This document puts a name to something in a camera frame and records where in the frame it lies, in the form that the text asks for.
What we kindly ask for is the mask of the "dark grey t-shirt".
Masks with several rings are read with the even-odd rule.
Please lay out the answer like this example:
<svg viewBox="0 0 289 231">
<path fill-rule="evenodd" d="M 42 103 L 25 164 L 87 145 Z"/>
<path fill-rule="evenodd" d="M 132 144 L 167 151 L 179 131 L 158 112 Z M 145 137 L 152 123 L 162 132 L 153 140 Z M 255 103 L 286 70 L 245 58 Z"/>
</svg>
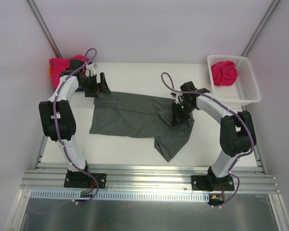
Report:
<svg viewBox="0 0 289 231">
<path fill-rule="evenodd" d="M 94 99 L 91 134 L 154 138 L 154 148 L 170 162 L 187 144 L 194 119 L 172 126 L 169 98 L 124 92 L 100 93 Z"/>
</svg>

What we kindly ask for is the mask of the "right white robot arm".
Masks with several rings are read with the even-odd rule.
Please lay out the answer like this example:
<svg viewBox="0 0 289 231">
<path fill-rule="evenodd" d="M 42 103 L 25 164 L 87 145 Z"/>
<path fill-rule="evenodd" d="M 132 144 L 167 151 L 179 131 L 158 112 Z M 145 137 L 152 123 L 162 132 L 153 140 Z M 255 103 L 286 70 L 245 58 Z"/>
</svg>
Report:
<svg viewBox="0 0 289 231">
<path fill-rule="evenodd" d="M 186 82 L 180 91 L 174 90 L 172 104 L 172 126 L 191 119 L 192 112 L 202 110 L 220 125 L 221 152 L 206 175 L 193 175 L 194 191 L 233 191 L 230 175 L 237 161 L 252 152 L 256 145 L 255 130 L 248 111 L 235 112 L 215 99 L 206 88 L 196 89 L 193 82 Z"/>
</svg>

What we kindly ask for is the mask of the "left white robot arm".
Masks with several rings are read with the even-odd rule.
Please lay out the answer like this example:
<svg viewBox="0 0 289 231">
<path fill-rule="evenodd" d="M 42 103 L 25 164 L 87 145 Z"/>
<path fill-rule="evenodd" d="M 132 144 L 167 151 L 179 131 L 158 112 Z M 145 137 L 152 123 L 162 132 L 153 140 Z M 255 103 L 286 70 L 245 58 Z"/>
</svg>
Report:
<svg viewBox="0 0 289 231">
<path fill-rule="evenodd" d="M 67 178 L 86 187 L 92 176 L 87 161 L 76 141 L 76 120 L 70 101 L 77 89 L 84 90 L 85 97 L 97 98 L 99 93 L 110 94 L 105 74 L 97 80 L 94 64 L 78 59 L 69 61 L 69 67 L 59 75 L 59 84 L 47 101 L 39 103 L 39 114 L 44 135 L 61 149 L 67 161 Z"/>
</svg>

